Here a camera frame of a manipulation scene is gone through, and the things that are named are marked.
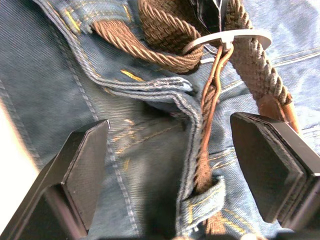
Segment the denim fabric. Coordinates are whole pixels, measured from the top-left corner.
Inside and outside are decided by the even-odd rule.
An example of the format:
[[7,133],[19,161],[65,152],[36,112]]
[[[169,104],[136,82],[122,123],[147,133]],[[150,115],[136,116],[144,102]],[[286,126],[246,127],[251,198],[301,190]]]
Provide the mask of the denim fabric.
[[[320,153],[320,4],[245,0],[244,5],[253,25],[271,32],[267,53],[294,97],[305,141]],[[227,233],[237,238],[273,236],[281,229],[263,222],[235,155],[230,115],[257,113],[257,107],[230,63],[221,76],[209,142],[217,184],[193,195],[199,101],[210,64],[177,75],[91,31],[95,20],[117,19],[143,41],[136,0],[3,0],[1,6],[0,96],[38,168],[71,131],[110,119],[106,174],[87,239],[200,238],[203,230],[196,225],[217,211]]]

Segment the yellow stitching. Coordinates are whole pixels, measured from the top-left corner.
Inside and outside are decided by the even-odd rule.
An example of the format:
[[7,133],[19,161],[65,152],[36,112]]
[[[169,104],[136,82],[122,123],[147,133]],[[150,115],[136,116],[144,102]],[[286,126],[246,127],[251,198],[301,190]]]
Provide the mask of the yellow stitching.
[[211,196],[212,196],[213,194],[221,192],[221,190],[222,190],[222,188],[220,187],[219,189],[213,191],[213,192],[212,192],[209,196],[207,196],[205,199],[203,199],[203,200],[201,200],[201,201],[199,201],[199,202],[197,202],[197,203],[195,203],[195,204],[192,204],[191,207],[193,208],[193,207],[195,207],[195,206],[198,206],[199,204],[202,204],[203,202],[205,202],[205,201],[207,201],[209,198],[211,198]]
[[220,155],[220,156],[216,156],[216,157],[214,157],[214,158],[209,158],[209,161],[212,161],[212,160],[216,160],[216,159],[222,158],[222,157],[224,157],[224,156],[227,156],[227,155],[229,155],[229,154],[233,153],[234,151],[235,151],[235,150],[233,149],[233,150],[230,150],[229,152],[226,152],[226,153],[224,153],[224,154],[222,154],[222,155]]
[[162,131],[158,131],[158,132],[156,132],[156,133],[154,133],[154,134],[152,134],[152,135],[150,135],[150,136],[146,136],[145,138],[143,138],[143,139],[141,139],[141,140],[139,140],[139,141],[135,141],[135,142],[133,142],[132,144],[129,144],[129,145],[123,147],[122,149],[116,151],[115,153],[116,153],[116,154],[121,154],[124,150],[126,150],[126,149],[128,149],[128,148],[131,148],[131,147],[134,146],[134,145],[140,144],[140,143],[142,143],[142,142],[144,142],[144,141],[146,141],[146,140],[148,140],[148,139],[150,139],[150,138],[153,138],[153,137],[155,137],[155,136],[158,136],[158,135],[160,135],[160,134],[163,134],[163,133],[165,133],[165,132],[167,132],[167,131],[169,131],[169,130],[171,130],[171,129],[174,129],[174,128],[178,127],[179,125],[180,125],[180,124],[177,124],[177,125],[174,125],[174,126],[172,126],[172,127],[168,127],[168,128],[166,128],[166,129],[164,129],[164,130],[162,130]]
[[235,81],[235,82],[233,82],[233,83],[230,83],[230,84],[227,85],[227,86],[224,86],[224,87],[221,89],[221,91],[223,91],[223,90],[227,89],[228,87],[231,87],[232,85],[235,85],[235,84],[237,84],[237,83],[239,83],[239,82],[242,82],[242,80],[238,80],[238,81]]
[[301,53],[305,53],[305,52],[316,50],[316,49],[320,49],[320,47],[316,47],[316,48],[312,48],[312,49],[308,49],[308,50],[303,50],[303,51],[298,51],[296,53],[292,53],[292,54],[288,54],[288,55],[277,56],[277,57],[273,58],[272,60],[285,58],[285,57],[290,57],[290,56],[293,56],[293,55],[296,55],[296,54],[301,54]]
[[241,233],[241,234],[245,234],[246,233],[246,231],[243,228],[239,227],[238,225],[236,225],[235,223],[229,221],[228,219],[223,217],[223,218],[221,218],[221,220],[223,221],[224,224],[227,224],[230,227],[236,229],[239,233]]
[[132,120],[130,120],[130,119],[125,119],[124,121],[127,122],[127,123],[129,123],[129,124],[132,125],[132,126],[135,125],[134,121],[132,121]]
[[227,163],[224,163],[224,164],[221,164],[221,165],[218,165],[218,166],[213,166],[213,167],[211,168],[211,170],[220,169],[220,168],[225,167],[225,166],[227,166],[227,165],[230,165],[230,164],[232,164],[232,163],[234,163],[234,162],[235,162],[235,161],[233,160],[233,161],[229,161],[229,162],[227,162]]
[[121,14],[119,12],[114,12],[114,11],[107,11],[107,12],[98,12],[98,11],[96,11],[96,12],[92,12],[90,14],[84,15],[83,20],[87,21],[89,18],[107,16],[107,15],[110,15],[110,14],[117,14],[117,15],[122,16],[122,17],[127,17],[127,15],[125,15],[125,14]]
[[295,58],[295,59],[291,59],[291,60],[287,60],[287,61],[281,61],[281,62],[278,62],[278,63],[276,63],[276,64],[274,64],[273,66],[274,67],[277,67],[277,66],[279,66],[279,65],[281,65],[281,64],[285,64],[285,63],[289,63],[289,62],[293,62],[293,63],[295,63],[297,60],[299,60],[299,59],[304,59],[304,58],[306,58],[306,57],[309,57],[309,56],[313,56],[313,55],[319,55],[319,53],[320,53],[320,51],[317,51],[317,52],[314,52],[314,53],[311,53],[311,54],[308,54],[308,55],[304,55],[304,56],[301,56],[301,57],[298,57],[298,58]]
[[123,6],[123,8],[124,8],[124,11],[125,11],[125,13],[126,13],[127,18],[129,19],[129,23],[131,23],[132,20],[131,20],[131,16],[130,16],[130,14],[129,14],[129,11],[128,11],[127,6],[124,5],[124,4],[122,4],[122,6]]
[[144,82],[144,80],[141,77],[135,76],[131,72],[128,72],[127,70],[121,69],[121,72],[124,75],[127,75],[129,78],[136,80],[137,82]]
[[142,129],[145,129],[147,126],[142,126],[140,128],[137,128],[136,130],[134,131],[129,131],[129,132],[125,132],[125,133],[122,133],[121,135],[113,138],[112,142],[115,143],[116,141],[118,141],[119,139],[123,138],[123,137],[126,137],[128,135],[132,135],[132,134],[135,134],[136,132],[142,130]]
[[66,22],[60,17],[59,13],[57,13],[57,11],[56,11],[56,10],[54,9],[54,7],[50,4],[50,2],[47,1],[47,3],[48,3],[48,5],[51,7],[51,9],[53,10],[53,12],[56,14],[56,16],[57,16],[57,17],[61,20],[61,22],[64,24],[64,26],[66,27],[66,29],[69,30],[69,32],[71,33],[71,35],[74,37],[74,39],[75,39],[75,40],[77,41],[77,43],[79,44],[80,49],[81,49],[81,52],[83,53],[83,56],[86,58],[87,62],[89,63],[90,68],[91,68],[91,70],[93,71],[93,74],[95,74],[97,77],[102,77],[102,76],[101,76],[100,74],[98,74],[98,73],[96,72],[96,70],[93,68],[92,63],[90,62],[87,54],[86,54],[85,51],[83,50],[82,45],[81,45],[81,43],[80,43],[79,40],[78,40],[78,37],[77,37],[76,35],[74,35],[74,33],[70,30],[70,28],[68,27],[68,25],[66,24]]
[[188,223],[191,224],[194,220],[194,214],[193,214],[193,209],[192,205],[190,204],[190,201],[188,201],[188,209],[189,209],[189,220]]
[[242,217],[240,217],[239,215],[237,215],[236,213],[234,213],[233,211],[224,208],[223,211],[227,212],[228,214],[234,216],[236,219],[238,219],[242,224],[246,225],[251,232],[256,233],[256,230],[251,226],[251,224],[249,224],[246,220],[244,220]]
[[130,157],[128,157],[124,164],[123,164],[123,170],[126,172],[128,170],[128,167],[129,167],[129,162],[130,162]]
[[75,22],[75,20],[72,18],[72,16],[70,15],[70,13],[65,9],[64,13],[67,15],[67,17],[70,19],[70,21],[72,22],[72,24],[74,25],[75,29],[77,29],[78,32],[80,31],[80,28],[78,27],[77,23]]

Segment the seam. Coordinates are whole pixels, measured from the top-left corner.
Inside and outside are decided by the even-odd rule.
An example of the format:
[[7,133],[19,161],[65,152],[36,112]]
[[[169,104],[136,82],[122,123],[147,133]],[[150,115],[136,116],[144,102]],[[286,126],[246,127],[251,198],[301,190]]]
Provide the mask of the seam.
[[1,81],[1,79],[0,79],[0,89],[3,90],[3,92],[0,91],[0,96],[6,98],[6,101],[3,101],[3,104],[11,106],[10,108],[6,107],[6,110],[8,111],[12,120],[14,120],[14,125],[17,127],[18,133],[21,135],[21,137],[23,137],[23,142],[25,143],[28,152],[30,153],[30,155],[33,158],[35,158],[37,160],[37,162],[39,164],[41,164],[41,167],[43,167],[44,163],[43,163],[42,159],[40,158],[36,148],[34,147],[32,140],[27,132],[27,129],[26,129],[25,125],[23,124],[21,118],[19,117],[17,110],[16,110],[13,102],[11,101],[11,98],[8,94],[8,91],[6,90],[5,85]]
[[304,56],[301,56],[301,57],[298,57],[298,58],[295,58],[295,59],[278,62],[278,63],[274,64],[273,67],[279,67],[279,66],[282,66],[282,65],[293,64],[293,63],[296,63],[296,62],[300,62],[302,60],[306,60],[306,59],[310,59],[310,58],[316,57],[318,55],[320,55],[320,51],[314,52],[314,53],[311,53],[311,54],[308,54],[308,55],[304,55]]
[[86,94],[86,91],[84,90],[84,88],[83,88],[83,86],[82,86],[82,84],[81,84],[81,82],[80,82],[80,80],[79,80],[79,78],[78,78],[78,75],[77,75],[77,73],[76,73],[76,71],[75,71],[75,68],[73,67],[73,64],[72,64],[71,61],[70,61],[69,56],[67,55],[67,52],[66,52],[65,47],[63,46],[63,43],[61,42],[61,40],[60,40],[59,37],[57,36],[56,30],[53,28],[53,26],[52,26],[51,24],[50,24],[50,28],[52,29],[52,33],[53,33],[53,35],[54,35],[54,37],[55,37],[55,40],[56,40],[57,43],[59,44],[59,48],[60,48],[62,54],[63,54],[64,57],[65,57],[66,64],[67,64],[69,70],[70,70],[71,73],[72,73],[72,76],[73,76],[73,78],[74,78],[74,80],[75,80],[75,83],[77,84],[77,86],[78,86],[78,88],[79,88],[79,90],[80,90],[80,92],[81,92],[81,95],[82,95],[82,97],[83,97],[86,105],[88,106],[88,108],[89,108],[89,110],[90,110],[90,112],[91,112],[91,114],[92,114],[92,116],[93,116],[93,119],[94,119],[95,121],[98,121],[99,118],[98,118],[98,116],[97,116],[97,113],[96,113],[95,109],[93,108],[93,106],[92,106],[92,104],[91,104],[91,102],[90,102],[90,100],[89,100],[89,98],[88,98],[88,95]]
[[307,138],[314,138],[314,137],[318,137],[318,136],[320,136],[320,133],[317,135],[307,136]]
[[191,224],[194,219],[194,214],[193,214],[193,209],[190,201],[188,201],[188,210],[189,210],[189,218],[188,218],[188,223]]
[[129,22],[131,23],[132,22],[132,19],[131,19],[131,15],[129,14],[129,10],[127,8],[126,5],[122,4],[123,8],[124,8],[124,11],[125,11],[125,14],[127,16],[127,18],[129,19]]
[[254,234],[257,233],[256,230],[252,227],[251,224],[249,224],[246,220],[244,220],[242,217],[240,217],[239,215],[237,215],[235,212],[227,209],[227,208],[224,208],[222,209],[223,211],[227,212],[228,214],[234,216],[236,219],[238,219],[242,224],[246,225],[251,232],[253,232]]
[[237,230],[239,233],[241,233],[241,234],[245,234],[245,233],[246,233],[246,231],[245,231],[243,228],[241,228],[241,227],[239,227],[237,224],[229,221],[227,218],[224,218],[224,217],[223,217],[223,218],[221,218],[221,220],[223,221],[224,224],[229,225],[230,227],[232,227],[232,228],[234,228],[235,230]]
[[224,86],[224,87],[221,89],[221,91],[227,89],[228,87],[231,87],[231,86],[233,86],[233,85],[236,85],[236,84],[239,83],[239,82],[242,82],[242,80],[238,80],[238,81],[235,81],[235,82],[233,82],[233,83],[230,83],[230,84],[227,85],[227,86]]
[[281,58],[285,58],[285,57],[290,57],[290,56],[293,56],[293,55],[302,54],[302,53],[305,53],[305,52],[308,52],[308,51],[312,51],[312,50],[317,50],[317,49],[320,49],[320,47],[315,47],[315,48],[311,48],[311,49],[308,49],[308,50],[298,51],[298,52],[287,54],[287,55],[283,55],[283,56],[277,56],[277,57],[273,58],[272,60],[281,59]]
[[144,82],[145,80],[143,80],[141,77],[138,77],[136,75],[133,75],[131,72],[121,69],[120,70],[124,75],[128,76],[129,78],[136,80],[137,82]]
[[149,139],[151,139],[151,138],[153,138],[153,137],[155,137],[155,136],[158,136],[158,135],[160,135],[160,134],[163,134],[163,133],[165,133],[165,132],[167,132],[167,131],[169,131],[169,130],[171,130],[171,129],[174,129],[174,128],[178,127],[178,126],[179,126],[179,124],[174,125],[174,126],[171,126],[171,127],[168,127],[168,128],[166,128],[166,129],[164,129],[164,130],[162,130],[162,131],[158,131],[158,132],[156,132],[156,133],[154,133],[154,134],[152,134],[152,135],[146,136],[145,138],[143,138],[143,139],[141,139],[141,140],[139,140],[139,141],[135,141],[135,142],[133,142],[133,143],[131,143],[131,144],[123,147],[122,149],[116,151],[115,153],[116,153],[116,154],[121,154],[124,150],[126,150],[126,149],[128,149],[128,148],[131,148],[131,147],[134,146],[134,145],[140,144],[140,143],[142,143],[142,142],[144,142],[144,141],[146,141],[146,140],[149,140]]
[[[88,4],[106,4],[106,0],[97,0],[97,1],[81,1],[80,3],[77,3],[73,6],[73,8],[75,10],[81,8],[81,7],[84,7],[85,5],[88,5]],[[120,5],[120,3],[116,2],[116,1],[108,1],[108,3],[112,3],[112,4],[115,4],[115,5]]]
[[221,164],[221,165],[218,165],[218,166],[213,166],[213,167],[211,168],[211,170],[220,169],[220,168],[225,167],[225,166],[228,166],[228,165],[230,165],[230,164],[232,164],[232,163],[234,163],[234,162],[235,162],[235,160],[232,160],[232,161],[229,161],[229,162],[227,162],[227,163],[224,163],[224,164]]
[[54,9],[54,7],[51,5],[51,3],[48,2],[48,1],[46,1],[46,2],[47,2],[47,4],[51,7],[51,9],[52,9],[53,12],[55,13],[55,15],[56,15],[56,16],[60,19],[60,21],[64,24],[64,26],[66,27],[66,29],[71,33],[71,35],[74,37],[74,39],[76,40],[76,42],[79,44],[79,49],[80,49],[81,52],[83,53],[84,58],[85,58],[85,59],[87,60],[87,62],[89,63],[92,73],[93,73],[96,77],[101,78],[102,76],[101,76],[99,73],[96,72],[96,69],[92,66],[91,61],[89,60],[87,54],[86,54],[85,51],[83,50],[82,45],[81,45],[81,43],[79,42],[78,37],[72,33],[72,31],[70,30],[70,28],[68,27],[68,25],[66,24],[66,22],[61,18],[61,16],[59,15],[59,13],[57,13],[57,11]]
[[[217,205],[213,204],[213,205],[210,206],[210,207],[211,207],[211,210],[212,210],[213,208],[216,208]],[[192,223],[193,221],[198,220],[199,218],[202,218],[202,217],[205,216],[205,215],[211,214],[210,212],[211,212],[211,211],[205,212],[205,213],[201,214],[200,216],[195,217],[195,218],[191,221],[191,223]]]
[[117,164],[117,161],[116,161],[116,157],[115,157],[115,155],[114,155],[114,153],[112,151],[112,148],[111,148],[109,140],[107,140],[107,150],[108,150],[108,152],[110,154],[110,160],[112,161],[112,167],[113,167],[113,169],[115,171],[117,182],[118,182],[118,184],[120,186],[120,189],[122,191],[122,195],[124,197],[126,210],[127,210],[128,216],[129,216],[129,221],[131,223],[131,226],[132,226],[133,230],[135,230],[136,234],[139,237],[138,226],[136,224],[134,212],[132,210],[130,197],[129,197],[128,191],[126,189],[126,186],[124,184],[124,181],[123,181],[123,179],[121,177],[121,174],[120,174],[120,171],[119,171],[119,167],[118,167],[118,164]]
[[83,20],[87,21],[89,18],[108,16],[108,15],[117,15],[117,16],[121,16],[121,17],[127,17],[126,14],[122,14],[120,12],[115,12],[115,11],[106,11],[106,12],[96,11],[96,12],[92,12],[92,13],[84,15]]
[[230,150],[230,151],[228,151],[228,152],[226,152],[226,153],[224,153],[224,154],[222,154],[222,155],[216,156],[216,157],[214,157],[214,158],[209,158],[209,161],[216,160],[216,159],[222,158],[222,157],[224,157],[224,156],[228,156],[228,155],[230,155],[231,153],[233,153],[234,151],[235,151],[235,150],[233,149],[233,150]]
[[62,16],[66,16],[66,15],[67,15],[67,12],[71,14],[71,13],[74,12],[74,10],[73,10],[73,8],[72,8],[71,6],[67,6],[67,7],[65,7],[65,8],[62,9],[61,15],[62,15]]
[[219,193],[221,192],[221,187],[215,191],[213,191],[209,196],[207,196],[205,199],[195,203],[195,204],[192,204],[191,207],[195,207],[195,206],[198,206],[200,204],[202,204],[203,202],[207,201],[209,198],[211,198],[212,195],[214,195],[215,193]]
[[133,134],[135,134],[136,132],[139,132],[140,130],[143,130],[143,129],[147,128],[147,127],[148,127],[148,126],[143,126],[143,127],[137,128],[136,130],[133,130],[133,131],[129,130],[129,132],[125,132],[125,133],[123,133],[123,134],[121,134],[121,135],[119,135],[119,136],[114,137],[114,138],[112,139],[112,142],[115,143],[115,142],[118,141],[119,139],[121,139],[121,138],[123,138],[123,137],[126,137],[126,136],[128,136],[128,135],[133,135]]
[[102,90],[106,91],[108,94],[110,94],[111,96],[116,96],[114,95],[112,92],[109,91],[109,89],[107,87],[101,87]]
[[78,27],[76,21],[72,18],[71,14],[68,12],[67,9],[64,10],[65,15],[70,19],[71,23],[73,24],[73,26],[75,27],[75,29],[80,33],[81,30]]

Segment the black pad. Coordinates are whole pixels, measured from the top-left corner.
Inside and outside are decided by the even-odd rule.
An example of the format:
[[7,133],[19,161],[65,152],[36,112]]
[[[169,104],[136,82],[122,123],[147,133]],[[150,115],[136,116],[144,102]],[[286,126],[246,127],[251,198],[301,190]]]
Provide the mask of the black pad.
[[310,229],[319,218],[319,156],[279,120],[237,112],[230,121],[235,152],[263,220]]
[[0,240],[72,240],[88,234],[105,172],[109,127],[109,121],[101,120],[70,134],[39,173]]

